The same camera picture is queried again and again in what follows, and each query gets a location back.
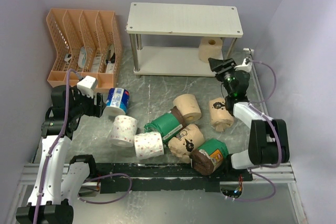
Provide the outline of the beige toilet roll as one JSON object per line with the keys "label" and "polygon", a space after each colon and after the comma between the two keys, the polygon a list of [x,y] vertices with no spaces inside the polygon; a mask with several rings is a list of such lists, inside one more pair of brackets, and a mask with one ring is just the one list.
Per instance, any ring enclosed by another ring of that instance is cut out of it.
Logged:
{"label": "beige toilet roll", "polygon": [[198,57],[208,63],[208,58],[222,59],[223,41],[219,37],[203,37],[198,47]]}
{"label": "beige toilet roll", "polygon": [[193,94],[179,95],[173,100],[173,105],[180,111],[186,123],[193,123],[202,116],[197,99]]}

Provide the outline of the blue white roll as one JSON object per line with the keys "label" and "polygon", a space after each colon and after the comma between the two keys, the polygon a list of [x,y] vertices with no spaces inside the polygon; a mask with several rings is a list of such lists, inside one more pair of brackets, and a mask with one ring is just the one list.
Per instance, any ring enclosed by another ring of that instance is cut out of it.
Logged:
{"label": "blue white roll", "polygon": [[108,116],[126,115],[130,94],[124,88],[111,88],[109,90],[104,113]]}

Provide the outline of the green brown roll orange label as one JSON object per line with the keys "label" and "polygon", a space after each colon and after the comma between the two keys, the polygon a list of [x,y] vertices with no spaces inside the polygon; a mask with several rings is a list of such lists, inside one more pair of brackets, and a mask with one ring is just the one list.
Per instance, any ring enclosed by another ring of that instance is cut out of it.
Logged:
{"label": "green brown roll orange label", "polygon": [[192,168],[203,176],[211,175],[222,165],[228,154],[224,142],[211,138],[191,152]]}

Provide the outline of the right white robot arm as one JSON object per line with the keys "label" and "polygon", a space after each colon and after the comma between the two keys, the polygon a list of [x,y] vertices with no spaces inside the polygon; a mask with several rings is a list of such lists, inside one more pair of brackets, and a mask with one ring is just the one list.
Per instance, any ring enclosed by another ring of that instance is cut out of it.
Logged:
{"label": "right white robot arm", "polygon": [[249,129],[248,148],[228,155],[223,176],[230,181],[241,174],[241,169],[278,167],[290,158],[287,125],[282,119],[273,119],[254,107],[255,101],[247,96],[250,72],[254,61],[245,58],[241,65],[233,59],[208,58],[215,78],[225,88],[225,108],[230,115],[242,121]]}

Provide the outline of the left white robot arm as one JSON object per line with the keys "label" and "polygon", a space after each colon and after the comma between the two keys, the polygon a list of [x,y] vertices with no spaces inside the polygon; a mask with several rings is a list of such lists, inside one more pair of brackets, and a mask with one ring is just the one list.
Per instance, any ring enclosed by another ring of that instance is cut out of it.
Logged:
{"label": "left white robot arm", "polygon": [[51,91],[52,105],[41,126],[42,151],[34,189],[25,207],[16,210],[18,223],[72,223],[76,199],[84,181],[97,178],[98,168],[91,154],[74,156],[66,175],[64,164],[74,131],[82,116],[101,117],[106,104],[103,95],[88,95],[65,85]]}

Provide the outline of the white two-tier shelf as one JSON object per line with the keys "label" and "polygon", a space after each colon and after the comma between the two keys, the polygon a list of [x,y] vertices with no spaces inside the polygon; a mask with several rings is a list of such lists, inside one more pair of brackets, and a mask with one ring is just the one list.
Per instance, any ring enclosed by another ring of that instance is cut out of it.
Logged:
{"label": "white two-tier shelf", "polygon": [[243,36],[235,6],[136,3],[130,7],[126,31],[129,34],[134,74],[140,76],[213,77],[207,63],[198,58],[197,48],[144,46],[141,37],[216,37],[232,40]]}

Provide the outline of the white floral toilet roll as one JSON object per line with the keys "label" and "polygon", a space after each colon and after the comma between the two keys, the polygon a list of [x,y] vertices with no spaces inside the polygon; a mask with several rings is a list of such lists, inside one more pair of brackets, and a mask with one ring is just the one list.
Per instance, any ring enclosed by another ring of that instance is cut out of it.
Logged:
{"label": "white floral toilet roll", "polygon": [[127,115],[118,115],[112,124],[110,141],[116,146],[133,147],[134,136],[137,134],[137,130],[137,119]]}

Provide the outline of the papers in organizer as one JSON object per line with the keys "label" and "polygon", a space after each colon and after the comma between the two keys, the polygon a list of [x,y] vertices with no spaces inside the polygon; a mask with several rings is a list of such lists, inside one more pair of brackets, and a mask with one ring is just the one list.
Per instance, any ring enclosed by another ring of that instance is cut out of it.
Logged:
{"label": "papers in organizer", "polygon": [[[86,63],[86,58],[87,58],[86,50],[84,47],[81,47],[79,50],[79,61],[77,62],[78,71],[83,70],[85,63]],[[102,70],[104,70],[105,73],[114,72],[114,67],[115,67],[115,62],[116,62],[115,58],[116,58],[116,53],[115,53],[114,44],[110,44],[108,47],[106,56],[103,60]],[[68,66],[70,64],[71,59],[72,59],[72,54],[66,53],[63,58],[63,62]],[[98,73],[100,71],[101,59],[102,59],[101,52],[97,50],[96,55],[92,61],[90,72]]]}

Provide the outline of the orange plastic file organizer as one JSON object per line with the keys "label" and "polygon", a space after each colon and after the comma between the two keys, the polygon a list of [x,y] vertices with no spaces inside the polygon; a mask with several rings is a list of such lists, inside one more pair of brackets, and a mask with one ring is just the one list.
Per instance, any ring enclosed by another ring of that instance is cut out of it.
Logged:
{"label": "orange plastic file organizer", "polygon": [[[108,93],[118,82],[123,47],[117,16],[111,10],[81,10],[52,8],[46,17],[52,41],[56,49],[56,60],[48,76],[52,87],[66,83],[68,69],[74,69],[83,77],[92,76],[98,80],[95,91]],[[108,47],[114,44],[116,61],[113,73],[102,70]],[[87,58],[82,71],[78,71],[79,50],[84,47]],[[101,52],[100,71],[90,72],[97,50]],[[63,62],[66,53],[72,54],[70,64]]]}

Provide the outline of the brown paper wrapped roll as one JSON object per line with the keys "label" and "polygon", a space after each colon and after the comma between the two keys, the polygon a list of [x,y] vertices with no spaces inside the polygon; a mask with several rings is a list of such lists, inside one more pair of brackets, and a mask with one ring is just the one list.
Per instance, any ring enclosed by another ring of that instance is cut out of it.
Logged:
{"label": "brown paper wrapped roll", "polygon": [[181,162],[189,164],[191,162],[191,152],[199,148],[204,142],[204,136],[198,126],[189,124],[168,142],[168,148]]}

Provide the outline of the white corner bracket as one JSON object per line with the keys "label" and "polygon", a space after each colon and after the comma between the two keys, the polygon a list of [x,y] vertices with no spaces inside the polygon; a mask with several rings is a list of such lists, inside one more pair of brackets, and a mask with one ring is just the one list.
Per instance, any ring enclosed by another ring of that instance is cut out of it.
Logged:
{"label": "white corner bracket", "polygon": [[247,54],[247,55],[253,55],[254,54],[254,50],[251,48],[244,48],[243,51]]}

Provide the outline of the aluminium frame rail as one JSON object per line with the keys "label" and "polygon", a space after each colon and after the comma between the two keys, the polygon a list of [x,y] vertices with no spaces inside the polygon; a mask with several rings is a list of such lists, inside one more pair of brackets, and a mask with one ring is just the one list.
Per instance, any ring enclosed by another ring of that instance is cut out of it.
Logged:
{"label": "aluminium frame rail", "polygon": [[[16,218],[15,218],[15,212],[16,208],[20,207],[21,205],[25,205],[24,202],[24,197],[26,192],[30,195],[28,192],[28,187],[30,185],[34,185],[35,183],[35,177],[38,172],[38,164],[34,163],[28,163],[25,165],[22,176],[19,181],[19,186],[17,188],[17,193],[13,199],[12,206],[10,208],[10,211],[7,215],[7,218],[3,223],[16,223]],[[293,170],[291,168],[290,163],[287,164],[282,164],[278,168],[260,168],[260,169],[255,169],[255,173],[258,173],[260,175],[265,176],[266,178],[270,179],[273,183],[295,183],[296,179],[293,173]],[[253,180],[250,182],[244,182],[244,185],[247,186],[248,183],[266,183],[265,180],[262,178],[258,178],[253,175]],[[229,184],[224,184],[221,183],[220,185],[222,187],[227,186],[227,185],[234,185],[233,183]]]}

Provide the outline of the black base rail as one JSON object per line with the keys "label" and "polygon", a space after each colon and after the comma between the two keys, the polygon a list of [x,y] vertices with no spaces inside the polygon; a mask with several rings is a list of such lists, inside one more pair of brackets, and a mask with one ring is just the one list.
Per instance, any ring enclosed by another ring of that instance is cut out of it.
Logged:
{"label": "black base rail", "polygon": [[224,172],[218,168],[209,176],[203,176],[190,164],[184,163],[97,163],[97,174],[107,175],[124,173],[131,177],[132,182],[125,176],[105,178],[101,181],[100,192],[111,194],[127,191],[178,191],[203,190],[205,192],[219,192],[220,184],[237,184],[239,177],[243,181],[253,180],[247,170]]}

